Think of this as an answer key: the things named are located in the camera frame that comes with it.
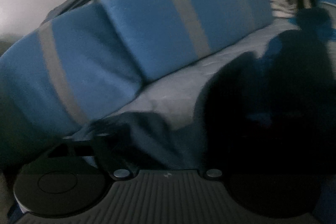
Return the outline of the left blue striped pillow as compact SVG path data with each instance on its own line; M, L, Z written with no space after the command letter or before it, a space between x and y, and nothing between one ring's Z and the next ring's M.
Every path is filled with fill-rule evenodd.
M66 136L135 99L141 73L97 2L66 12L1 57L1 86L34 129Z

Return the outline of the blue striped pillow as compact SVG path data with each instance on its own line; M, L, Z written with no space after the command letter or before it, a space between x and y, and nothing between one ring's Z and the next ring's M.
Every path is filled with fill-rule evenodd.
M101 0L148 81L228 47L273 22L269 0Z
M66 136L135 99L141 73L97 2L66 12L1 57L1 86L34 129Z

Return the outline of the blue fleece jacket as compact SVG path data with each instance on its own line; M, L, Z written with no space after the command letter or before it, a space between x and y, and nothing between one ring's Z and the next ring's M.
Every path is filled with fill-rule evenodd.
M169 129L155 113L122 113L75 136L96 168L222 172L246 209L270 217L310 213L335 223L335 76L329 13L300 10L257 57L224 65L198 95L193 122Z

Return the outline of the right blue striped pillow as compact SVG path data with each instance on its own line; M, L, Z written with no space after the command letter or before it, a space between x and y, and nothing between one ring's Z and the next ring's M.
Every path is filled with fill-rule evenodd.
M148 81L228 47L273 22L269 0L101 0Z

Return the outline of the grey quilted bedspread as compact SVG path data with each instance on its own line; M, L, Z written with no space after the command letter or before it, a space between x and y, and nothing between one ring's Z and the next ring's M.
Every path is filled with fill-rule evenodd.
M188 126L193 123L199 93L221 67L244 52L252 51L257 57L262 56L268 42L275 36L297 28L286 19L275 19L271 25L239 42L147 85L134 101L111 116L125 112L151 112L161 115L172 130Z

